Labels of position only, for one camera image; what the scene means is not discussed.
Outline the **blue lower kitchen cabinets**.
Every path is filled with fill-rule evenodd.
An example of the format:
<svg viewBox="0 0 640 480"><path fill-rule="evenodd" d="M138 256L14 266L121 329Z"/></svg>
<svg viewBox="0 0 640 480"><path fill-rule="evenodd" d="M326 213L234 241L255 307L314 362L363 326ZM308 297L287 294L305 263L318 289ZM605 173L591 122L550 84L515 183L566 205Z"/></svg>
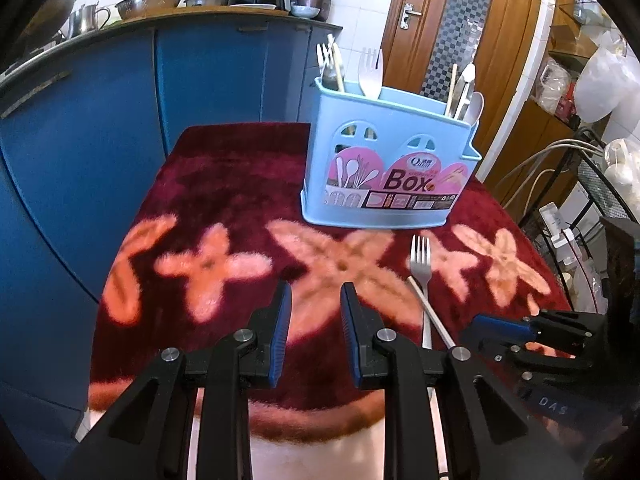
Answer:
<svg viewBox="0 0 640 480"><path fill-rule="evenodd" d="M54 478L88 404L96 312L180 133L294 122L335 25L246 9L122 22L1 81L1 415Z"/></svg>

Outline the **white power strip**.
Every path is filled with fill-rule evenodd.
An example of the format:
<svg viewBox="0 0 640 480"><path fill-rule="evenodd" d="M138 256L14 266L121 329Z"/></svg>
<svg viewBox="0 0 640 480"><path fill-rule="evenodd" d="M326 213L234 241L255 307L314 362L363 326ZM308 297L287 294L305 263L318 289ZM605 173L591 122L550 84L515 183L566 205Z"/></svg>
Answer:
<svg viewBox="0 0 640 480"><path fill-rule="evenodd" d="M579 237L555 203L540 207L538 214L542 223L542 236L555 260L566 266L582 260L584 254L579 247Z"/></svg>

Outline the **steel fork on cloth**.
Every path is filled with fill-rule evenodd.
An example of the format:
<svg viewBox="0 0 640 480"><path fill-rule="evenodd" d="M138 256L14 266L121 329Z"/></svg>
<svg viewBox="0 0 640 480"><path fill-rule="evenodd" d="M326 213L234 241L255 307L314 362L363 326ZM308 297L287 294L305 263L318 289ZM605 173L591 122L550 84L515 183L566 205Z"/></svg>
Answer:
<svg viewBox="0 0 640 480"><path fill-rule="evenodd" d="M411 239L409 269L424 297L427 297L427 286L432 277L432 256L431 242L423 235L413 235ZM433 347L432 324L426 312L423 312L422 347L427 349Z"/></svg>

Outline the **red floral table cloth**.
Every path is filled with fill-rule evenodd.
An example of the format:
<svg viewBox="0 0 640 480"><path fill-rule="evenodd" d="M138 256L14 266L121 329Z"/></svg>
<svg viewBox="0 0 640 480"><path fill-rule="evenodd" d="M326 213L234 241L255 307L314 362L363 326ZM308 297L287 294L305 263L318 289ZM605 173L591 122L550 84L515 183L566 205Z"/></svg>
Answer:
<svg viewBox="0 0 640 480"><path fill-rule="evenodd" d="M292 288L276 388L250 394L269 440L331 440L380 420L380 392L352 384L340 291L352 283L384 322L419 340L407 286L409 231L306 223L299 192L308 127L254 122L186 129L160 168L108 274L94 333L89 404L109 408L163 349L208 348Z"/></svg>

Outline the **wooden shelf unit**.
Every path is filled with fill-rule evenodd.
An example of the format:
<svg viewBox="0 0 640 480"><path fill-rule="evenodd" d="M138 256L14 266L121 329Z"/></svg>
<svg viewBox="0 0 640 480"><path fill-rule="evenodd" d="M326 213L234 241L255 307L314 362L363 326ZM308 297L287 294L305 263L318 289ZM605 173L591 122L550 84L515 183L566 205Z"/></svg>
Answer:
<svg viewBox="0 0 640 480"><path fill-rule="evenodd" d="M597 45L598 6L582 0L540 0L523 73L477 179L514 220L546 184L580 124L574 87Z"/></svg>

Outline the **light blue utensil box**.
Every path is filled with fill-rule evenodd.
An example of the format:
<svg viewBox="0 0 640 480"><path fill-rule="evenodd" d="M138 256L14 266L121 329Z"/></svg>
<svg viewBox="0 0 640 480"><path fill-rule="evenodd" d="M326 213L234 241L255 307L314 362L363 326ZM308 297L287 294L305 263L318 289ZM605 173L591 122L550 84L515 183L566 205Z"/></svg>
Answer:
<svg viewBox="0 0 640 480"><path fill-rule="evenodd" d="M408 230L443 226L476 165L480 122L393 88L372 100L356 84L314 81L300 206L317 226Z"/></svg>

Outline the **white spoon in box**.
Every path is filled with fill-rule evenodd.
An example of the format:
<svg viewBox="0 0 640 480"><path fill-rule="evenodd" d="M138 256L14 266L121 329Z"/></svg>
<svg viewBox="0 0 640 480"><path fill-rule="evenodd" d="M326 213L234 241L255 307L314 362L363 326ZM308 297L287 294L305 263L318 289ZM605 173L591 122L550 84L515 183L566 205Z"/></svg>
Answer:
<svg viewBox="0 0 640 480"><path fill-rule="evenodd" d="M483 114L484 106L484 96L479 91L474 91L471 96L469 106L464 114L463 121L470 126L474 126L480 121L480 116Z"/></svg>

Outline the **white plastic bag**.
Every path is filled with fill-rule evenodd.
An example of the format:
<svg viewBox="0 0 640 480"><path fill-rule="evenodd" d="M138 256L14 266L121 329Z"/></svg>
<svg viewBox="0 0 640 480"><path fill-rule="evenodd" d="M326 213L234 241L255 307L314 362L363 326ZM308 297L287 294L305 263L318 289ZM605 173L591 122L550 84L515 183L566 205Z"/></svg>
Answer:
<svg viewBox="0 0 640 480"><path fill-rule="evenodd" d="M577 115L586 124L598 122L638 90L638 58L620 32L608 30L577 79Z"/></svg>

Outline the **white plastic fork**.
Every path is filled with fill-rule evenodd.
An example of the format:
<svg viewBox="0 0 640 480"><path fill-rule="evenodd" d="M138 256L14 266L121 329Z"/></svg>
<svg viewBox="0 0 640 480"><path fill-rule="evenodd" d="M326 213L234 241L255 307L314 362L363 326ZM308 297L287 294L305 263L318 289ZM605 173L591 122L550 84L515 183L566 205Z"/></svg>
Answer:
<svg viewBox="0 0 640 480"><path fill-rule="evenodd" d="M383 87L384 60L381 49L364 49L360 55L358 84L362 94L372 100L380 97Z"/></svg>

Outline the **steel forks in box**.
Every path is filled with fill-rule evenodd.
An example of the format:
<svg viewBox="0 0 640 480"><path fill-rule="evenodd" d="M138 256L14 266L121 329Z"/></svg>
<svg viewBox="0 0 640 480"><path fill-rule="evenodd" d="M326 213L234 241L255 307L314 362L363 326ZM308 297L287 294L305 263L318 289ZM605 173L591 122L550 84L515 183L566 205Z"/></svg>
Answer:
<svg viewBox="0 0 640 480"><path fill-rule="evenodd" d="M316 45L316 55L322 87L344 93L343 58L333 34L326 36L325 44Z"/></svg>

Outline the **wooden door with glass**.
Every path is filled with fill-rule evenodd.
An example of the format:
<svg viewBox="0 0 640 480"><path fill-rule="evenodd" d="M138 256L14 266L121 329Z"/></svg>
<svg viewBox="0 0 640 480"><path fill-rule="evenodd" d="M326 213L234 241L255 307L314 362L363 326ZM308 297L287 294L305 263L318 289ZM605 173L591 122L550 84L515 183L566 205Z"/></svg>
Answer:
<svg viewBox="0 0 640 480"><path fill-rule="evenodd" d="M399 28L405 3L422 13ZM485 98L474 146L487 154L506 117L533 38L540 0L392 0L383 34L387 87L445 101L454 63L476 67Z"/></svg>

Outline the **white bowl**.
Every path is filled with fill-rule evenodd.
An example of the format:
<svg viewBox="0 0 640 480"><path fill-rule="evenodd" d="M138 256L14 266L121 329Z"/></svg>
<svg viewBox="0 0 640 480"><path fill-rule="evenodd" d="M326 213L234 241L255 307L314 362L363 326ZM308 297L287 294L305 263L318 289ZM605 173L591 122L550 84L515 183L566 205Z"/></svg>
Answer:
<svg viewBox="0 0 640 480"><path fill-rule="evenodd" d="M313 20L320 13L318 8L314 6L301 6L300 4L292 4L291 14L296 18L306 18L307 20Z"/></svg>

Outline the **small steel bowl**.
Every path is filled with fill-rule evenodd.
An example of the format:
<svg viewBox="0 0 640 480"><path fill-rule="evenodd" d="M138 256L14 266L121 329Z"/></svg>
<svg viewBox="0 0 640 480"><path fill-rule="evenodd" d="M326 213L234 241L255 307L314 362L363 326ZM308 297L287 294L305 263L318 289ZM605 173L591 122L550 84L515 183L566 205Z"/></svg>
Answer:
<svg viewBox="0 0 640 480"><path fill-rule="evenodd" d="M187 8L195 8L196 6L226 6L229 0L184 0Z"/></svg>

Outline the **large steel bowl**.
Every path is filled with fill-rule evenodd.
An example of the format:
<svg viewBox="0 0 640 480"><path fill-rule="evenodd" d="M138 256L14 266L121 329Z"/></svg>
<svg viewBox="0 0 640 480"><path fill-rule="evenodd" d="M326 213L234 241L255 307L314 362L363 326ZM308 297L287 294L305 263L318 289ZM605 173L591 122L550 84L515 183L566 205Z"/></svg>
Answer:
<svg viewBox="0 0 640 480"><path fill-rule="evenodd" d="M115 8L123 21L175 9L181 0L122 0Z"/></svg>

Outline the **black wok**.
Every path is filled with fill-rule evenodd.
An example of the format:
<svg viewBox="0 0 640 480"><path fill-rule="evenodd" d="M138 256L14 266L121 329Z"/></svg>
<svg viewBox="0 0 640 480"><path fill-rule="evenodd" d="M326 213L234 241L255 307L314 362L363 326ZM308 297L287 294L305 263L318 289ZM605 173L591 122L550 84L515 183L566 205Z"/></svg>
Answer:
<svg viewBox="0 0 640 480"><path fill-rule="evenodd" d="M75 2L76 0L47 0L43 3L16 40L12 55L20 58L47 44L68 19Z"/></svg>

